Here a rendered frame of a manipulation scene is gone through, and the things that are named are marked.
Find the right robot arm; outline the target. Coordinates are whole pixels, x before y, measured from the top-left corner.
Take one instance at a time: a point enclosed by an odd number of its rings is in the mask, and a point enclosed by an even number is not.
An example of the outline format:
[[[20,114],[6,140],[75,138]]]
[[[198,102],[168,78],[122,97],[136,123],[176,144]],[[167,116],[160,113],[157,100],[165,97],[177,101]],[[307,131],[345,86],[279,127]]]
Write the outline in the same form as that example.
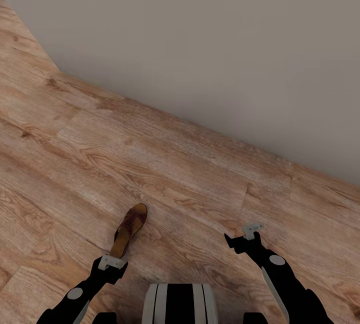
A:
[[[320,299],[304,288],[286,259],[262,246],[258,231],[263,229],[264,223],[256,222],[242,227],[243,236],[224,236],[237,254],[247,253],[258,264],[288,324],[334,324]]]

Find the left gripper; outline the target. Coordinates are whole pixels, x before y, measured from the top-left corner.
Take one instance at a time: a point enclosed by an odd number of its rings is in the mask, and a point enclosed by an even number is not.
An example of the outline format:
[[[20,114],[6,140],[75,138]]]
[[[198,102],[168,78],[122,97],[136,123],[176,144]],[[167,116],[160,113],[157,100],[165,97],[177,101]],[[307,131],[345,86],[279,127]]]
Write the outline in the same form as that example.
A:
[[[124,273],[128,267],[127,262],[122,268],[110,265],[109,268],[106,268],[105,270],[99,269],[98,267],[100,261],[102,260],[102,257],[103,256],[94,261],[90,274],[90,277],[97,278],[99,282],[99,291],[107,282],[114,285],[119,279],[124,276]]]

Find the sandal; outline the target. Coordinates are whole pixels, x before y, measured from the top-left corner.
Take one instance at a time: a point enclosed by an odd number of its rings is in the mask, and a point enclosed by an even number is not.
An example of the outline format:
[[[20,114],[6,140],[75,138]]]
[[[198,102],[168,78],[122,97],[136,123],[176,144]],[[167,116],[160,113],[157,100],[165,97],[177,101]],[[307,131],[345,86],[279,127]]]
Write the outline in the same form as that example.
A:
[[[114,235],[114,245],[110,250],[110,256],[121,259],[125,256],[129,243],[133,236],[143,227],[148,215],[144,203],[139,203],[131,208],[126,214],[124,221]]]

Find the robot trunk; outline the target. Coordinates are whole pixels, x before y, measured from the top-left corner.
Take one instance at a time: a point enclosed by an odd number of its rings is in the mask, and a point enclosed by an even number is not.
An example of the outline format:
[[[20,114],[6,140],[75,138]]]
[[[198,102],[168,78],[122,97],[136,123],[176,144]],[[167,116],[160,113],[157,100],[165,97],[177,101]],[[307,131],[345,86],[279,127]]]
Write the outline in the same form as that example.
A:
[[[141,324],[219,324],[214,292],[208,283],[152,283]]]

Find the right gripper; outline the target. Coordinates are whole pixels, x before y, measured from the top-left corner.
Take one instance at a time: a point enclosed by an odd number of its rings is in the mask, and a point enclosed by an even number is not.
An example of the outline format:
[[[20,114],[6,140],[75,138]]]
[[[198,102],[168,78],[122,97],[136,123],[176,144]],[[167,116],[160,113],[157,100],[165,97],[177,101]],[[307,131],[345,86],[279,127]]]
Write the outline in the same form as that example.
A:
[[[258,232],[254,232],[254,239],[248,240],[243,236],[237,238],[230,238],[226,233],[224,234],[225,239],[230,248],[234,248],[237,254],[247,253],[251,258],[254,249],[258,246],[262,246],[261,236]]]

